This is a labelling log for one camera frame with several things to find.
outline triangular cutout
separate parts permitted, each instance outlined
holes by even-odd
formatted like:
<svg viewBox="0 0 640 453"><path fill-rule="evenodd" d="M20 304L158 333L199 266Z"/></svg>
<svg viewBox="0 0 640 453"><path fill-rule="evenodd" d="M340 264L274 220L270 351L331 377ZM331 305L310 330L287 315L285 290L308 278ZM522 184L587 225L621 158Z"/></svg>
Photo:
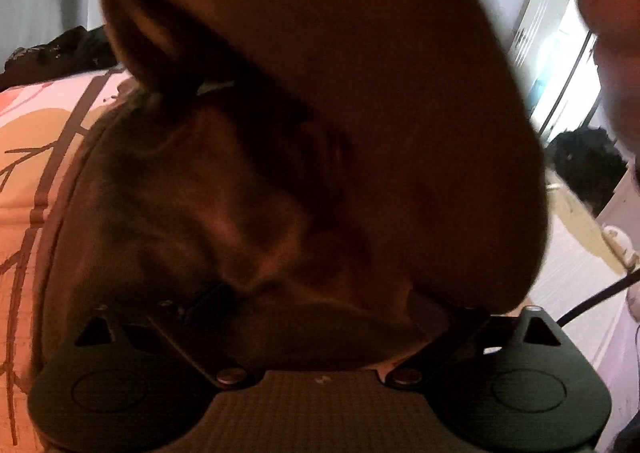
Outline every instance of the triangular cutout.
<svg viewBox="0 0 640 453"><path fill-rule="evenodd" d="M559 347L560 341L546 326L545 322L541 318L533 317L529 320L529 327L527 327L527 333L524 336L525 343L531 343L532 345L546 345L548 347Z"/></svg>
<svg viewBox="0 0 640 453"><path fill-rule="evenodd" d="M113 343L113 337L107 321L95 317L84 328L84 331L76 341L77 347L93 347L95 345L109 345Z"/></svg>

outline metal bolt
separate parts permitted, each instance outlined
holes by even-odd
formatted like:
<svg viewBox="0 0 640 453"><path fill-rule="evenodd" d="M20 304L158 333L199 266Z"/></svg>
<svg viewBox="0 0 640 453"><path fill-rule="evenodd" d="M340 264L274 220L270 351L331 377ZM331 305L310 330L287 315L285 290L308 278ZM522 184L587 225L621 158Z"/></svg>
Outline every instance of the metal bolt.
<svg viewBox="0 0 640 453"><path fill-rule="evenodd" d="M399 386L413 386L420 383L422 374L412 368L402 368L392 372L392 379Z"/></svg>
<svg viewBox="0 0 640 453"><path fill-rule="evenodd" d="M248 374L242 368L225 368L218 372L216 379L221 385L233 386L242 383Z"/></svg>

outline pillow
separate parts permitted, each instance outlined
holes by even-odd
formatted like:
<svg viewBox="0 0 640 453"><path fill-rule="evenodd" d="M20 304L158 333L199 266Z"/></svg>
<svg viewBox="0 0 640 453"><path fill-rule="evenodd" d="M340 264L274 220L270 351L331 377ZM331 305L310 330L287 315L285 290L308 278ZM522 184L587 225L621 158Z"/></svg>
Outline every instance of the pillow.
<svg viewBox="0 0 640 453"><path fill-rule="evenodd" d="M40 232L95 120L129 89L121 68L0 92L0 451L42 446L27 414L32 285Z"/></svg>

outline skin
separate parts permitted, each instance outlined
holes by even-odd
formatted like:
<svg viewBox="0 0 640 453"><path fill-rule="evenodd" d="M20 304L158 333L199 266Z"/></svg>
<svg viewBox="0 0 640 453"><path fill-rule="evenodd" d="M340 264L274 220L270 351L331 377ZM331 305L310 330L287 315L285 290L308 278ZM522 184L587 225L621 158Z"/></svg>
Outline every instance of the skin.
<svg viewBox="0 0 640 453"><path fill-rule="evenodd" d="M168 1L350 141L377 256L455 305L523 300L545 246L542 152L477 0ZM132 14L179 58L148 10Z"/></svg>
<svg viewBox="0 0 640 453"><path fill-rule="evenodd" d="M613 130L640 151L640 0L578 0L585 23L598 35L594 60Z"/></svg>

